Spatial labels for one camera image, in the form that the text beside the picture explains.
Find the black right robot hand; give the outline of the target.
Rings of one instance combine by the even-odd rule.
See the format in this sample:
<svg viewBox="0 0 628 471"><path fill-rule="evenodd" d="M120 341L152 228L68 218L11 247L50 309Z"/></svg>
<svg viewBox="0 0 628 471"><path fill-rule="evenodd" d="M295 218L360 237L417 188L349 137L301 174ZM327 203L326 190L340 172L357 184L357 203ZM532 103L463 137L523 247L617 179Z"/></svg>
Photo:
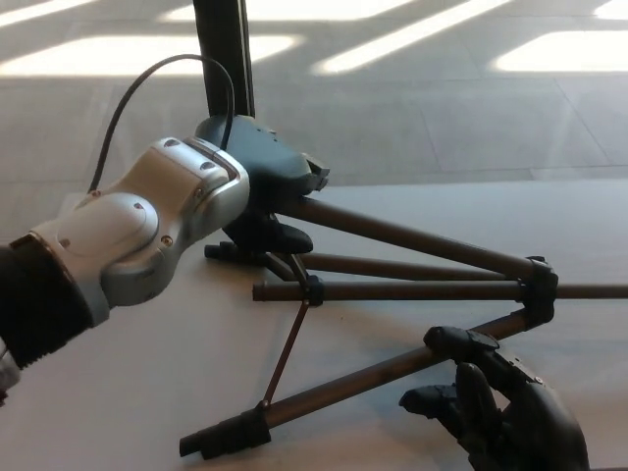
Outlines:
<svg viewBox="0 0 628 471"><path fill-rule="evenodd" d="M407 412L437 420L475 470L588 470L581 426L555 390L485 334L434 327L424 337L456 365L450 385L407 391Z"/></svg>

